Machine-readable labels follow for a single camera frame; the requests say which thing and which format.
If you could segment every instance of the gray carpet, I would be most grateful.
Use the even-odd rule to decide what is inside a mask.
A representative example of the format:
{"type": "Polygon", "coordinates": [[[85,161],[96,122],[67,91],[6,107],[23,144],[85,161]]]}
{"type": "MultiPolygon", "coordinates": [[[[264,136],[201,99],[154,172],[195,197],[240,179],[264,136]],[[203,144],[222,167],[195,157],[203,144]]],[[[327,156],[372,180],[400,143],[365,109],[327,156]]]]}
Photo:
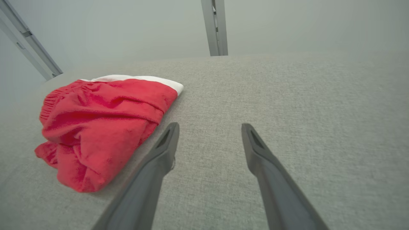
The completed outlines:
{"type": "Polygon", "coordinates": [[[247,169],[241,123],[251,123],[327,225],[409,226],[409,54],[223,56],[130,63],[65,73],[0,121],[0,229],[90,229],[170,122],[176,164],[153,229],[267,229],[247,169]],[[108,74],[178,81],[184,92],[155,133],[102,191],[80,194],[35,157],[44,96],[108,74]]]}

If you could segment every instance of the gray fabric surface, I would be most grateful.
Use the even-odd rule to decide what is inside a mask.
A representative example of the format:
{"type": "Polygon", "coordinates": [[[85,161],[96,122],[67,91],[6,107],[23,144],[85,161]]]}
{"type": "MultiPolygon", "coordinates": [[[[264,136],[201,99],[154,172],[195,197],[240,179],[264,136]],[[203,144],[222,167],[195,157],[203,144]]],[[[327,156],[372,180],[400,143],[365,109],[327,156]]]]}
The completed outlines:
{"type": "Polygon", "coordinates": [[[251,123],[331,229],[409,226],[409,54],[223,56],[65,73],[2,115],[0,229],[90,229],[170,122],[176,164],[153,229],[267,229],[240,126],[251,123]],[[76,79],[153,75],[185,91],[102,191],[80,194],[35,157],[44,96],[76,79]]]}

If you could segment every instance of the red cloth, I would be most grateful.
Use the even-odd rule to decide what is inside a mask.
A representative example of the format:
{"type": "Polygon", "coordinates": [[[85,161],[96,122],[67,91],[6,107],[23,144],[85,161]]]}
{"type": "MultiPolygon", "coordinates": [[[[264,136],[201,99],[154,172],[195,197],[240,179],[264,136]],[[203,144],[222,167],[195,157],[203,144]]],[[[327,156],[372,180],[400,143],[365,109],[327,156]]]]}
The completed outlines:
{"type": "Polygon", "coordinates": [[[82,81],[54,90],[40,113],[48,140],[35,153],[58,180],[95,192],[124,167],[160,123],[178,93],[154,81],[82,81]]]}

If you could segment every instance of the white fabric edge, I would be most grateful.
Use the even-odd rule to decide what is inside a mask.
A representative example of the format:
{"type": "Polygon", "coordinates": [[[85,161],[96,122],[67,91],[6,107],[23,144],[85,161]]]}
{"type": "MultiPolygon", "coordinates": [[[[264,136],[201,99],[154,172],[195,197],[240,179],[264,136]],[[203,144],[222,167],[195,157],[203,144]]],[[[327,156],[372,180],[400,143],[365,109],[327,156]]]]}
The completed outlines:
{"type": "Polygon", "coordinates": [[[167,85],[171,87],[172,89],[176,90],[178,93],[178,96],[180,93],[183,91],[183,85],[180,84],[179,82],[172,81],[169,79],[161,78],[161,77],[154,77],[154,76],[129,76],[129,75],[108,75],[108,76],[103,76],[99,78],[94,78],[92,80],[85,80],[85,79],[80,79],[82,81],[104,81],[104,82],[109,82],[109,81],[124,81],[127,79],[138,79],[138,80],[145,80],[145,81],[155,81],[162,83],[164,85],[167,85]]]}

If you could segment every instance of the red fabric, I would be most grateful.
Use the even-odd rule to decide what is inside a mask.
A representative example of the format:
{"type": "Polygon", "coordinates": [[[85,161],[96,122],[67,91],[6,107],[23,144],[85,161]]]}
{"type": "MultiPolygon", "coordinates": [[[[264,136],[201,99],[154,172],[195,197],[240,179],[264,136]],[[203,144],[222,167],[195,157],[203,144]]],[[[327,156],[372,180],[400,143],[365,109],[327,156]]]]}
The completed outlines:
{"type": "Polygon", "coordinates": [[[153,81],[75,81],[45,98],[40,121],[48,141],[35,153],[58,169],[62,184],[98,191],[152,134],[177,96],[153,81]]]}

